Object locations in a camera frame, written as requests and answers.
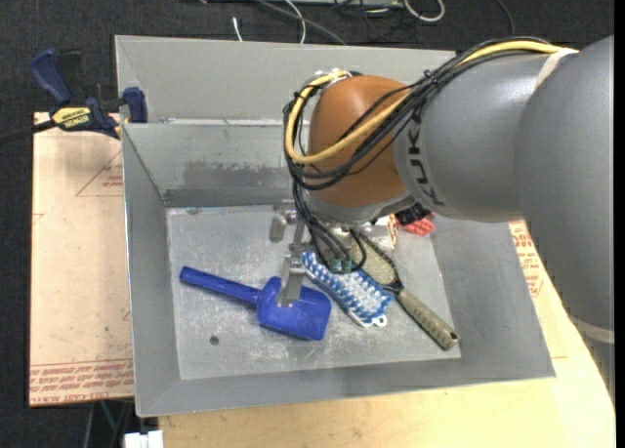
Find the blue scoop handle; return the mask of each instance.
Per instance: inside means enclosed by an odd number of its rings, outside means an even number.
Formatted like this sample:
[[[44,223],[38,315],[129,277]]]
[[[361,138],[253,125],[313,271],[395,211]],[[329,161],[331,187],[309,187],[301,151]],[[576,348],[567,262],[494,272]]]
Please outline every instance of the blue scoop handle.
[[[180,272],[180,279],[191,285],[197,285],[213,292],[225,294],[253,305],[258,302],[261,293],[257,288],[226,280],[214,274],[198,271],[192,267],[183,267],[183,270]]]

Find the cardboard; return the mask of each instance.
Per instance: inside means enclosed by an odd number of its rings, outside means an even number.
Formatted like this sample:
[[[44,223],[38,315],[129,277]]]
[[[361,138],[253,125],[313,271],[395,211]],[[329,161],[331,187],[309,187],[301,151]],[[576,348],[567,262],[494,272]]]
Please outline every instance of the cardboard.
[[[121,143],[33,138],[31,406],[134,392]]]

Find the blue clamp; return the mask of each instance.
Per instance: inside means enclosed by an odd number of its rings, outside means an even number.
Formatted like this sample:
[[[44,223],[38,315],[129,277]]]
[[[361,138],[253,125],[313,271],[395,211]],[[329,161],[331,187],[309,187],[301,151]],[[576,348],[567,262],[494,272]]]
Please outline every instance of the blue clamp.
[[[49,112],[50,127],[59,127],[65,131],[93,131],[118,138],[119,124],[108,115],[108,110],[123,104],[127,104],[130,109],[131,122],[147,122],[146,97],[138,87],[126,89],[122,98],[110,102],[87,98],[82,105],[70,105],[72,93],[59,72],[56,57],[56,49],[51,48],[38,55],[30,64],[30,71],[39,86],[52,94],[56,101]]]

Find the metal bracket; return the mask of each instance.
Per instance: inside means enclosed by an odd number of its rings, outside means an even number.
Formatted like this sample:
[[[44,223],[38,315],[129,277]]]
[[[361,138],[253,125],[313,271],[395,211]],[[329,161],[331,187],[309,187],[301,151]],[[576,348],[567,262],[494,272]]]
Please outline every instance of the metal bracket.
[[[302,282],[306,275],[302,263],[302,254],[308,248],[308,245],[302,242],[304,229],[304,222],[298,220],[293,243],[289,245],[290,252],[284,257],[284,264],[282,265],[282,289],[276,296],[276,302],[280,306],[292,305],[300,299]]]

